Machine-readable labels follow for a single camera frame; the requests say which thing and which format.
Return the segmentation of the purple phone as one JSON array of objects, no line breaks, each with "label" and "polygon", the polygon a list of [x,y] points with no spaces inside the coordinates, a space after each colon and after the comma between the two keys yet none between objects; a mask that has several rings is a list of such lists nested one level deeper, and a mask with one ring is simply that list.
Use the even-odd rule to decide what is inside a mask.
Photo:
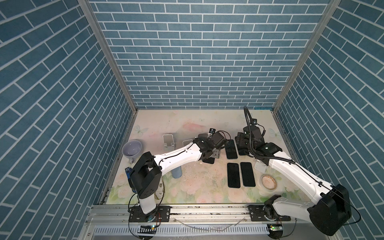
[{"label": "purple phone", "polygon": [[228,160],[234,160],[238,158],[236,145],[234,140],[227,141],[225,145],[226,156]]}]

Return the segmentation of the black phone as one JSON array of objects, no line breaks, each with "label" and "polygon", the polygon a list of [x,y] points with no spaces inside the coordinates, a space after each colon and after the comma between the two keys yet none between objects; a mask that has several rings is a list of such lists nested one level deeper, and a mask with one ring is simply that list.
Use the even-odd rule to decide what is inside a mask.
[{"label": "black phone", "polygon": [[238,171],[228,172],[228,187],[239,189],[241,187],[240,173]]},{"label": "black phone", "polygon": [[241,162],[240,167],[244,187],[254,188],[256,186],[256,182],[252,164],[249,162]]}]

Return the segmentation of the white folding stand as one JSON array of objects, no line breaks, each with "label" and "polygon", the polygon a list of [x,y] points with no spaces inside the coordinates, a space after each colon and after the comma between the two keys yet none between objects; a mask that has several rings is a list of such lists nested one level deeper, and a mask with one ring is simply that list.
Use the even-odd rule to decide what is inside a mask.
[{"label": "white folding stand", "polygon": [[262,161],[256,160],[254,169],[257,170],[258,172],[264,174],[267,169],[267,165],[265,165]]}]

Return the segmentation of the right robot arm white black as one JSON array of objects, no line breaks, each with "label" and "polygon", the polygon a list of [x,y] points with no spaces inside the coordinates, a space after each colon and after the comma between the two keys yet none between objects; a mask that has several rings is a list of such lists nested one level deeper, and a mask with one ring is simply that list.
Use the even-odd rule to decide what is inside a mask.
[{"label": "right robot arm white black", "polygon": [[350,225],[349,219],[355,207],[351,204],[349,191],[342,185],[317,177],[292,160],[274,143],[265,143],[263,138],[239,132],[235,137],[238,150],[247,150],[257,163],[270,167],[294,183],[309,201],[289,200],[274,195],[265,201],[264,214],[276,221],[288,216],[312,223],[321,233],[333,236],[341,227]]}]

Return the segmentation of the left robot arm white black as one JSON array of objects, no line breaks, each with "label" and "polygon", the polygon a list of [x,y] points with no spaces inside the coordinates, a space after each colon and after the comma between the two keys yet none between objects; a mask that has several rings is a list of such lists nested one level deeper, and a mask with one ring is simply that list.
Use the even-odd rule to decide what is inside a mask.
[{"label": "left robot arm white black", "polygon": [[185,164],[212,157],[215,150],[225,146],[227,140],[220,133],[206,138],[195,138],[188,145],[165,154],[143,153],[130,170],[129,184],[139,199],[144,215],[154,213],[158,205],[155,201],[162,176]]}]

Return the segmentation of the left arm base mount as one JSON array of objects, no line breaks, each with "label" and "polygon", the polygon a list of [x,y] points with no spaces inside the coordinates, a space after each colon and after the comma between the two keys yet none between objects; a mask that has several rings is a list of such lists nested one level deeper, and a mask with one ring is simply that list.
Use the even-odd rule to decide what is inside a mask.
[{"label": "left arm base mount", "polygon": [[132,223],[169,222],[171,215],[170,206],[160,206],[149,214],[144,214],[140,206],[133,206],[130,211],[129,221]]}]

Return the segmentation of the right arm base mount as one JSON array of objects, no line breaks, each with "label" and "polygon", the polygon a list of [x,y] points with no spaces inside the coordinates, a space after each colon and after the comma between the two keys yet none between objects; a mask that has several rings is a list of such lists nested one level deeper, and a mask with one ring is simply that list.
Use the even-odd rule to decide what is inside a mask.
[{"label": "right arm base mount", "polygon": [[291,217],[280,216],[266,205],[248,205],[247,209],[252,222],[289,222]]}]

